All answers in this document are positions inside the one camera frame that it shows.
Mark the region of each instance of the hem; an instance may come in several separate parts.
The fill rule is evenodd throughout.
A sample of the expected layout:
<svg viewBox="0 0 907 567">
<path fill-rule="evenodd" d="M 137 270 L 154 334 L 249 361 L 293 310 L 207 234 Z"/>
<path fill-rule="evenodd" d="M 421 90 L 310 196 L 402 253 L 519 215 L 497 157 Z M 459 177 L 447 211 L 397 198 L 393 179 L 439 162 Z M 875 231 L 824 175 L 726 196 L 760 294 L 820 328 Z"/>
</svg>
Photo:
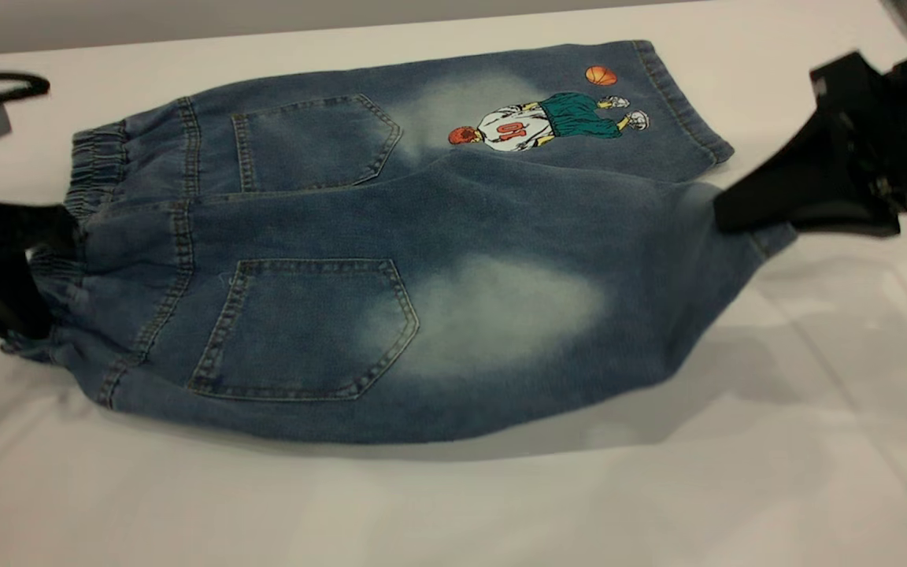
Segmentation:
<svg viewBox="0 0 907 567">
<path fill-rule="evenodd" d="M 713 165 L 723 164 L 724 161 L 730 159 L 734 155 L 734 147 L 706 124 L 705 119 L 702 119 L 698 111 L 691 106 L 673 76 L 667 71 L 666 65 L 656 54 L 653 44 L 645 42 L 645 40 L 636 40 L 633 44 L 650 80 L 660 95 L 665 98 L 678 124 L 683 127 L 691 139 L 712 155 Z"/>
</svg>

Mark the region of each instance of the basketball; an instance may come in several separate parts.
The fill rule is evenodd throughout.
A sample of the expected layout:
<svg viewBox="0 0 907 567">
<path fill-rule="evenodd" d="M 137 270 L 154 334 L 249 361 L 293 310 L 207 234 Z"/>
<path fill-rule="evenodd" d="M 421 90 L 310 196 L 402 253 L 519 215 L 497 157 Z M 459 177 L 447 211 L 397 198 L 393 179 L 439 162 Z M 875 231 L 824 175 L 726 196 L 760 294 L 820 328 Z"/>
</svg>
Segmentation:
<svg viewBox="0 0 907 567">
<path fill-rule="evenodd" d="M 618 83 L 618 76 L 607 67 L 594 65 L 594 67 L 587 69 L 587 80 L 594 83 L 594 85 L 607 86 Z"/>
<path fill-rule="evenodd" d="M 472 143 L 475 141 L 475 136 L 478 135 L 478 130 L 472 128 L 471 126 L 460 126 L 460 128 L 454 128 L 453 132 L 446 137 L 447 141 L 456 145 L 458 143 Z"/>
</svg>

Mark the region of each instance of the back pocket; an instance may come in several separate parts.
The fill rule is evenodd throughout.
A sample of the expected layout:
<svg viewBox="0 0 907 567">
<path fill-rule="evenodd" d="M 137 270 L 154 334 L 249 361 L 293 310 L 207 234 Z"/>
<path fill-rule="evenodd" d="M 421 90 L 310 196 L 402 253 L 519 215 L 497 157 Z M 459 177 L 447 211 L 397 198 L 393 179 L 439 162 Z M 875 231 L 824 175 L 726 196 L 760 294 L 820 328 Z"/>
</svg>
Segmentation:
<svg viewBox="0 0 907 567">
<path fill-rule="evenodd" d="M 359 398 L 417 330 L 388 259 L 241 261 L 187 387 L 263 401 Z"/>
<path fill-rule="evenodd" d="M 401 129 L 364 94 L 234 114 L 242 191 L 348 187 L 380 175 Z"/>
</svg>

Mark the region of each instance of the orange basketball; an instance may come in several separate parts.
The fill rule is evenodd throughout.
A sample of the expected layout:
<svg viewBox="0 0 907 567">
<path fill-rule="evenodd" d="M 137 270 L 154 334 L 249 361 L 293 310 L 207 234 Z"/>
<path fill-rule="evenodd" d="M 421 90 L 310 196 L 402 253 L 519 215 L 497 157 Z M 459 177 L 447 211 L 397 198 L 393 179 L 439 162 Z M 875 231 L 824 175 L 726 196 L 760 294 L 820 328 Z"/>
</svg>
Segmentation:
<svg viewBox="0 0 907 567">
<path fill-rule="evenodd" d="M 614 85 L 618 83 L 618 76 L 614 74 L 611 69 L 607 67 L 601 67 L 600 65 L 594 65 L 587 69 L 587 80 L 594 85 Z"/>
</svg>

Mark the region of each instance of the jeans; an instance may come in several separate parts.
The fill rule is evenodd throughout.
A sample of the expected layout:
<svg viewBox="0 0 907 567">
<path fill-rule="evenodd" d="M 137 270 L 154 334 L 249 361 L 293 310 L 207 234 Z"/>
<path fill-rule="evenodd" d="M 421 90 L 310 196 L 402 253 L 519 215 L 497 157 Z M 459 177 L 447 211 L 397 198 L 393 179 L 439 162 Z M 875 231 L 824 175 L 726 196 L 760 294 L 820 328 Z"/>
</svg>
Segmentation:
<svg viewBox="0 0 907 567">
<path fill-rule="evenodd" d="M 623 135 L 546 135 L 558 93 Z M 76 134 L 85 243 L 36 252 L 57 323 L 3 348 L 198 427 L 491 433 L 666 380 L 792 242 L 717 232 L 693 179 L 731 152 L 644 42 L 217 87 Z"/>
</svg>

